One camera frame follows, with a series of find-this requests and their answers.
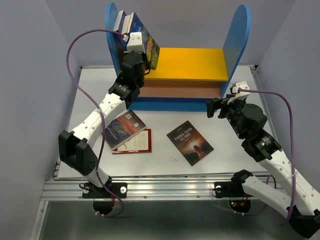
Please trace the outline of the blue Animal Farm book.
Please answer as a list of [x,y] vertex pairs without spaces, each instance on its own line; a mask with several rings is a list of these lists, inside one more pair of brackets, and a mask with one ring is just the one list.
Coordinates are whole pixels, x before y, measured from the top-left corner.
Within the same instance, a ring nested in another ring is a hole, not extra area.
[[145,47],[145,53],[142,53],[142,54],[144,55],[145,59],[148,62],[150,62],[151,69],[155,70],[158,65],[160,47],[156,43],[152,35],[149,33],[147,28],[144,26],[142,21],[139,19],[138,15],[135,12],[133,13],[134,15],[132,18],[130,33],[134,33],[134,32],[142,33],[142,39]]

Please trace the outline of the blue Jane Eyre book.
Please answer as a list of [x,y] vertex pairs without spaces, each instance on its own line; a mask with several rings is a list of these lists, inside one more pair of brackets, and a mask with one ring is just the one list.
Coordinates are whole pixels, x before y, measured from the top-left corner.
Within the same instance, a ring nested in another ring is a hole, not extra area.
[[120,53],[127,53],[127,43],[129,41],[129,35],[128,34],[122,34],[122,28],[125,20],[125,16],[127,14],[125,13],[124,10],[121,10],[117,14],[117,18],[113,27],[113,30],[123,36],[120,36],[118,34],[114,35],[114,41],[116,45],[116,49]]

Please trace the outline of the floral Little Women book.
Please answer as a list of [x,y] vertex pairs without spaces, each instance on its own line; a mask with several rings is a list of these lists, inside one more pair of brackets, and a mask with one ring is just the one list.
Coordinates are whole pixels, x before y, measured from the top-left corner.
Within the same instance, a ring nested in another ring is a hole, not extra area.
[[122,32],[121,32],[123,35],[128,35],[130,33],[133,16],[134,16],[133,12],[125,16],[123,26],[122,26]]

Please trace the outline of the Three Days To See book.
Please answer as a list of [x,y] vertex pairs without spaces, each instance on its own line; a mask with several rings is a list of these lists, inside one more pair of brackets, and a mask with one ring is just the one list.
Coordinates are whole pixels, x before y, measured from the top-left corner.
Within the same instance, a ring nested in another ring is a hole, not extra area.
[[188,120],[170,131],[167,137],[191,166],[214,150]]

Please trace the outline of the dark sunset paperback book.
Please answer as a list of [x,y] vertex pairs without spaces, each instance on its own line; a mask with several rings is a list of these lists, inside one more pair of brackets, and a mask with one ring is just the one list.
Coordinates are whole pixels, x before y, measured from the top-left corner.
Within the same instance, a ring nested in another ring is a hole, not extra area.
[[105,141],[114,151],[145,129],[145,123],[129,110],[112,120],[106,127]]

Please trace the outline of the red bordered cream book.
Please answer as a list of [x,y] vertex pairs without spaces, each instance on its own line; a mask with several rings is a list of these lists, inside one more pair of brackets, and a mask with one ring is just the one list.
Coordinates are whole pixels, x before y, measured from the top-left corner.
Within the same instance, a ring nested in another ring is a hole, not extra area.
[[140,154],[151,152],[152,131],[151,129],[145,129],[117,149],[113,150],[112,154]]

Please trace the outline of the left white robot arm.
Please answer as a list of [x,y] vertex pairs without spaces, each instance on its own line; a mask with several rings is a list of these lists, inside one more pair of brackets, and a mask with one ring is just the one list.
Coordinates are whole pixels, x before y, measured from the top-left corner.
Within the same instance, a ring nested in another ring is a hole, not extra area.
[[111,193],[110,176],[99,167],[93,147],[111,121],[139,96],[148,67],[141,53],[127,53],[120,66],[120,74],[102,102],[81,124],[71,131],[62,131],[58,136],[60,160],[86,177],[100,197]]

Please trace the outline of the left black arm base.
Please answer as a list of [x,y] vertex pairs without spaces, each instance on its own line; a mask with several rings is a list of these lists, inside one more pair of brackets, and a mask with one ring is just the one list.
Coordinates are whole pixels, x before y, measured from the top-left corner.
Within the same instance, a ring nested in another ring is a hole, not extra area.
[[113,182],[110,178],[105,187],[97,187],[91,182],[80,183],[82,198],[93,200],[92,208],[96,216],[110,218],[119,215],[124,204],[120,199],[127,197],[128,184],[126,182]]

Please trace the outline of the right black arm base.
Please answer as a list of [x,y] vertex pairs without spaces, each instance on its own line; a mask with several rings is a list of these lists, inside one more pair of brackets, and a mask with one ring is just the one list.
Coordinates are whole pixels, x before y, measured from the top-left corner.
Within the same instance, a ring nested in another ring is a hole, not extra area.
[[230,181],[221,181],[214,183],[211,194],[217,199],[231,198],[229,205],[231,210],[235,213],[248,214],[251,209],[251,195],[244,192],[242,184],[246,179],[253,177],[254,175],[247,171],[241,170],[236,172],[230,179]]

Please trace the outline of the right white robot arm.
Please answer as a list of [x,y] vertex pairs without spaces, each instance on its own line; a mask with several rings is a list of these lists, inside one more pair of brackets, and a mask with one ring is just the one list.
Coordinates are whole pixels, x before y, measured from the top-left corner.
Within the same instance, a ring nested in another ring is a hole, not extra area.
[[320,229],[320,194],[292,166],[281,145],[264,130],[267,116],[255,104],[245,100],[228,102],[228,98],[206,101],[207,117],[227,119],[244,151],[265,168],[281,185],[282,193],[260,181],[247,170],[236,172],[230,181],[216,183],[217,198],[256,197],[284,217],[290,214],[290,226],[302,237],[310,238]]

